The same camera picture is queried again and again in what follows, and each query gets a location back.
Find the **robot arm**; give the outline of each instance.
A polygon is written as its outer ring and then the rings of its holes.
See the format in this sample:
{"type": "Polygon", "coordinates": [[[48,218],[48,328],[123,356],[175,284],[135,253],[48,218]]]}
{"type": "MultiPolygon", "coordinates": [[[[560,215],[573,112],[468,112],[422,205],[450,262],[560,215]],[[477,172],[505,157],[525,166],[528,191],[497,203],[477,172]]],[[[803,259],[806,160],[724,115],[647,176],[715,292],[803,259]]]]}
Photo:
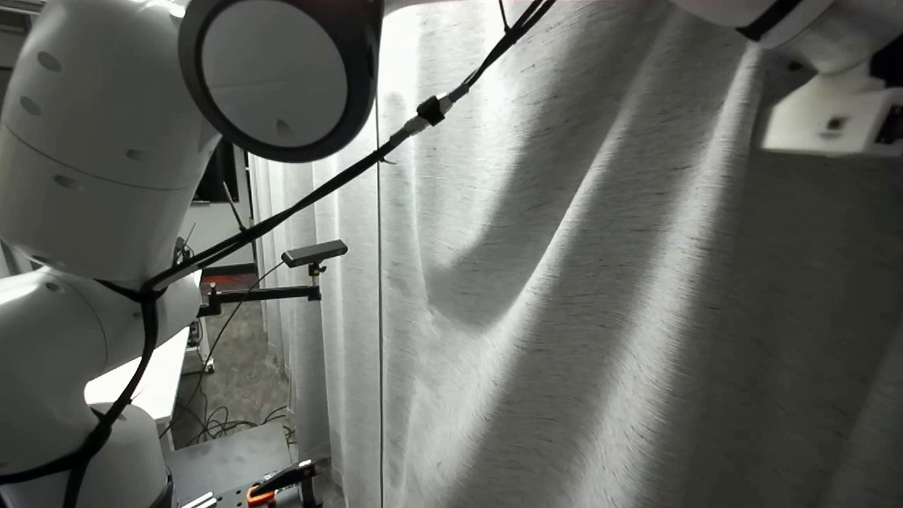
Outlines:
{"type": "Polygon", "coordinates": [[[817,77],[772,110],[766,150],[903,156],[901,0],[676,0],[817,77]]]}

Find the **curtain fold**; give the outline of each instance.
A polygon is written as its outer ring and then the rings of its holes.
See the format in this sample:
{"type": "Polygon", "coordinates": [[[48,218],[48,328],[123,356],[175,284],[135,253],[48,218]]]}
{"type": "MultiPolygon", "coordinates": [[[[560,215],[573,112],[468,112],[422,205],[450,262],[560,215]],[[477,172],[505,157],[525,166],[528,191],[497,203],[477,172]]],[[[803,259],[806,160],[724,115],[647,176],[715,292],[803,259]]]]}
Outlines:
{"type": "MultiPolygon", "coordinates": [[[[259,172],[269,205],[499,30],[497,4],[392,14],[378,115],[259,172]]],[[[903,506],[901,163],[760,153],[787,73],[670,4],[563,0],[446,124],[264,244],[350,246],[323,317],[269,313],[346,503],[903,506]]]]}

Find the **white curtain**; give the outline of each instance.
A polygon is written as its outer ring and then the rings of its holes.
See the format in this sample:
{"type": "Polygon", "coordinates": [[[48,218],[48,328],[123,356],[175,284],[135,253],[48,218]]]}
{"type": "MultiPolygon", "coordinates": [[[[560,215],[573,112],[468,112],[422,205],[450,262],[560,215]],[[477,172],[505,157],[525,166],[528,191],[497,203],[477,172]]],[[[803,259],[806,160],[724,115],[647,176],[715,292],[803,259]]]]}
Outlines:
{"type": "MultiPolygon", "coordinates": [[[[488,0],[392,14],[382,134],[499,30],[488,0]]],[[[760,153],[794,80],[670,4],[563,0],[444,126],[265,244],[353,248],[323,317],[269,311],[346,503],[903,506],[901,160],[760,153]]],[[[258,198],[374,139],[265,163],[258,198]]]]}

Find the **concrete floor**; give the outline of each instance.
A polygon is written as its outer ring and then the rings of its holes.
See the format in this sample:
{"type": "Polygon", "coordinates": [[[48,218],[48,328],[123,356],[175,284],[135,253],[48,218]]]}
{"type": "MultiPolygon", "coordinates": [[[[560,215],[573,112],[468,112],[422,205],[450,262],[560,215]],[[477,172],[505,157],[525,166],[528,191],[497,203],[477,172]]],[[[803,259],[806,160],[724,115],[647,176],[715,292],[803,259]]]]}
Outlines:
{"type": "MultiPolygon", "coordinates": [[[[209,341],[219,338],[231,311],[235,304],[227,304],[221,317],[209,317],[209,341]]],[[[173,444],[183,448],[271,420],[282,420],[291,441],[288,379],[269,349],[259,304],[247,303],[216,349],[216,373],[183,376],[173,444]]]]}

